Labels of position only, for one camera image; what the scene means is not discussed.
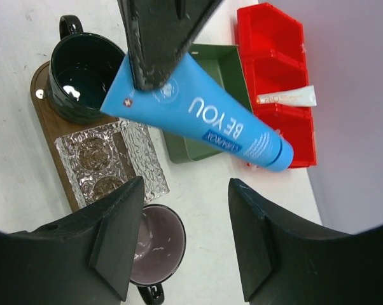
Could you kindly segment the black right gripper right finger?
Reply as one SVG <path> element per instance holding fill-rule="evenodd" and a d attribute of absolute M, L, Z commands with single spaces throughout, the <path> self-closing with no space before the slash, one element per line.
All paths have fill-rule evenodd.
<path fill-rule="evenodd" d="M 228 206 L 250 304 L 383 304 L 383 225 L 358 234 L 320 226 L 240 179 Z"/>

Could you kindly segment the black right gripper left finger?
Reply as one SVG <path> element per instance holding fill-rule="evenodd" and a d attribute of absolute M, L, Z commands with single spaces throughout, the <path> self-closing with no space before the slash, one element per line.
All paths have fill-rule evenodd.
<path fill-rule="evenodd" d="M 135 177 L 34 231 L 0 232 L 0 304 L 124 302 L 143 202 Z"/>

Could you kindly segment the lilac enamel mug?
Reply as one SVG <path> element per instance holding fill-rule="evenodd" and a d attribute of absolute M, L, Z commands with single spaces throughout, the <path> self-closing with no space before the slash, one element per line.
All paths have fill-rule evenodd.
<path fill-rule="evenodd" d="M 130 282 L 145 304 L 163 304 L 162 283 L 181 264 L 186 250 L 186 231 L 173 209 L 159 204 L 143 208 Z"/>

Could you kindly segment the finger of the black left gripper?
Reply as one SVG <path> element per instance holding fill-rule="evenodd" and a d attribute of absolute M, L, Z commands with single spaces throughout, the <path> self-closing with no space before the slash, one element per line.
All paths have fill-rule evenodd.
<path fill-rule="evenodd" d="M 221 1 L 120 0 L 134 87 L 161 88 Z"/>

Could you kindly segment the dark green mug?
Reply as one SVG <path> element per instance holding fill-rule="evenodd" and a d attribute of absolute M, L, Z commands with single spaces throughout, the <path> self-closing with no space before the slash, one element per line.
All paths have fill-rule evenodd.
<path fill-rule="evenodd" d="M 85 32 L 76 15 L 60 17 L 59 35 L 46 83 L 52 109 L 61 118 L 80 125 L 106 118 L 100 108 L 124 51 L 103 36 Z"/>

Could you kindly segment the clear textured glass holder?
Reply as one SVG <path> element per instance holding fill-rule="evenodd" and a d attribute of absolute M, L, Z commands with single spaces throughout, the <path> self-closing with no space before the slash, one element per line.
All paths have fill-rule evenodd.
<path fill-rule="evenodd" d="M 118 120 L 55 139 L 78 208 L 104 198 L 135 176 L 144 179 L 144 203 L 169 193 L 146 125 Z"/>

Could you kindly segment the blue toothpaste tube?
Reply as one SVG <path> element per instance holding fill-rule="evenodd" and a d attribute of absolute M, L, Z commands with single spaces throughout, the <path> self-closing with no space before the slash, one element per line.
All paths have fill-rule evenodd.
<path fill-rule="evenodd" d="M 100 111 L 200 142 L 210 131 L 219 131 L 239 146 L 234 156 L 273 172 L 287 169 L 294 156 L 291 144 L 234 99 L 215 106 L 216 85 L 186 55 L 161 88 L 136 90 L 125 57 Z"/>

